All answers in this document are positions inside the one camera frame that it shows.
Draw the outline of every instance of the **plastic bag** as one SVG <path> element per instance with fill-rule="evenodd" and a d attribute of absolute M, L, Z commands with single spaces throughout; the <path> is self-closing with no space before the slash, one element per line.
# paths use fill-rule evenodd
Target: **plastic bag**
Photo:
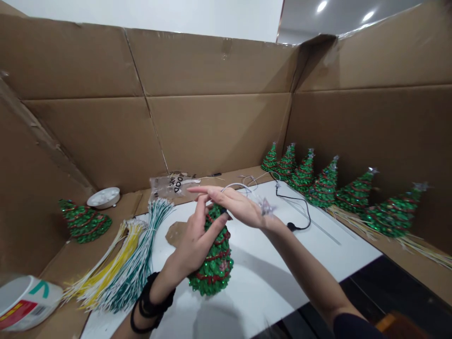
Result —
<path fill-rule="evenodd" d="M 187 191 L 189 187 L 199 186 L 200 179 L 195 179 L 187 173 L 171 173 L 166 177 L 150 178 L 151 197 L 153 199 L 174 199 L 191 195 Z"/>

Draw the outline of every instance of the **thin wire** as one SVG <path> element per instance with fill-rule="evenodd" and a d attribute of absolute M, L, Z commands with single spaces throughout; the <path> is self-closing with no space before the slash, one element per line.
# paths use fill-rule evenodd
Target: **thin wire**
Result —
<path fill-rule="evenodd" d="M 279 177 L 279 180 L 277 180 L 277 179 L 273 176 L 272 173 L 276 174 L 276 175 Z M 297 230 L 300 230 L 300 231 L 305 230 L 305 229 L 308 229 L 308 228 L 311 226 L 311 215 L 309 214 L 309 206 L 308 206 L 307 201 L 306 201 L 305 199 L 301 199 L 301 198 L 288 197 L 288 196 L 285 196 L 285 195 L 280 195 L 280 194 L 278 194 L 279 182 L 281 181 L 281 176 L 279 175 L 279 173 L 270 171 L 270 172 L 266 172 L 266 173 L 262 174 L 261 176 L 259 176 L 259 177 L 257 177 L 257 178 L 254 178 L 253 176 L 243 176 L 243 175 L 242 175 L 242 176 L 239 176 L 239 178 L 243 178 L 243 179 L 242 179 L 242 184 L 231 184 L 231 185 L 240 185 L 240 186 L 246 187 L 251 193 L 253 193 L 253 192 L 254 192 L 255 190 L 257 190 L 257 188 L 258 188 L 258 182 L 257 182 L 257 180 L 259 180 L 260 178 L 262 178 L 262 177 L 263 177 L 264 175 L 266 175 L 266 174 L 270 174 L 270 175 L 272 176 L 273 180 L 276 181 L 276 196 L 277 196 L 277 197 L 280 197 L 280 198 L 287 198 L 287 199 L 294 199 L 294 200 L 302 200 L 302 201 L 305 202 L 305 204 L 306 204 L 306 212 L 307 212 L 307 216 L 308 216 L 308 218 L 309 218 L 309 222 L 308 222 L 308 224 L 307 224 L 306 227 L 296 227 L 296 226 L 295 226 L 295 228 L 296 228 Z M 248 186 L 245 185 L 245 180 L 246 180 L 246 179 L 250 179 L 250 180 L 251 180 L 251 183 L 252 183 L 252 182 L 255 183 L 256 188 L 255 188 L 254 190 L 251 190 Z"/>
<path fill-rule="evenodd" d="M 308 222 L 306 227 L 297 227 L 297 230 L 301 230 L 302 231 L 302 230 L 308 229 L 311 226 L 311 215 L 309 214 L 309 206 L 307 204 L 307 201 L 305 199 L 301 199 L 301 198 L 288 197 L 286 195 L 278 194 L 279 181 L 275 179 L 275 177 L 273 176 L 273 174 L 271 172 L 269 172 L 269 173 L 272 176 L 273 180 L 276 181 L 276 196 L 277 197 L 287 198 L 287 199 L 294 199 L 294 200 L 302 200 L 302 201 L 305 202 L 305 204 L 306 204 L 306 213 L 307 213 L 307 216 L 309 218 L 309 222 Z"/>

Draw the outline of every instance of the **black bracelet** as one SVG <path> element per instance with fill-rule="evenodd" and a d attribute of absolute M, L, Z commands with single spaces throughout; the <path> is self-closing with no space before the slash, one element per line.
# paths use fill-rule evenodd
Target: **black bracelet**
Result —
<path fill-rule="evenodd" d="M 152 284 L 154 283 L 154 280 L 155 280 L 155 278 L 157 278 L 159 273 L 160 272 L 154 272 L 147 278 L 147 283 L 144 286 L 143 291 L 141 292 L 140 296 L 138 297 L 138 300 L 135 302 L 135 304 L 133 306 L 132 313 L 130 314 L 130 326 L 135 333 L 143 334 L 143 333 L 150 332 L 153 329 L 156 329 L 159 326 L 160 321 L 163 318 L 163 314 L 173 304 L 173 297 L 174 297 L 174 293 L 176 292 L 176 289 L 174 289 L 169 294 L 169 296 L 159 305 L 154 305 L 149 299 L 149 293 L 151 292 Z M 138 304 L 138 309 L 140 311 L 140 314 L 144 318 L 149 319 L 149 318 L 157 317 L 157 319 L 155 319 L 155 323 L 152 327 L 142 330 L 135 326 L 135 323 L 133 321 L 133 316 L 135 314 L 135 308 L 137 307 L 137 304 Z"/>

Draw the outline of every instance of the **white board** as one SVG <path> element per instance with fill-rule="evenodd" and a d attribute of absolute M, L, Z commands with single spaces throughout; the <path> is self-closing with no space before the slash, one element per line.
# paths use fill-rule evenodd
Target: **white board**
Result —
<path fill-rule="evenodd" d="M 287 202 L 275 194 L 275 182 L 260 184 L 254 192 L 276 207 L 274 214 L 285 224 L 305 227 L 304 202 Z M 302 197 L 285 183 L 280 195 Z M 153 249 L 153 266 L 160 271 L 174 251 L 165 239 L 169 227 L 176 221 L 187 221 L 196 203 L 175 207 L 160 226 Z M 314 206 L 309 206 L 311 226 L 296 231 L 300 242 L 342 281 L 381 255 L 360 236 Z M 147 215 L 140 216 L 147 220 Z M 173 306 L 167 311 L 152 338 L 251 338 L 308 303 L 289 269 L 261 231 L 236 220 L 228 221 L 229 244 L 234 268 L 226 289 L 205 298 L 193 292 L 185 279 L 176 289 Z M 102 314 L 93 312 L 82 339 L 107 339 L 120 325 L 127 312 Z"/>

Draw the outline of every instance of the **white plastic bowl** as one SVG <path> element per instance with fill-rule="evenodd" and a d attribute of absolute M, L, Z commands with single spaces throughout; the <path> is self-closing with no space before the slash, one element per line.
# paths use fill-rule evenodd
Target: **white plastic bowl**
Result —
<path fill-rule="evenodd" d="M 110 187 L 90 196 L 86 204 L 90 207 L 104 210 L 112 207 L 113 205 L 116 205 L 116 203 L 119 201 L 119 198 L 119 188 Z"/>

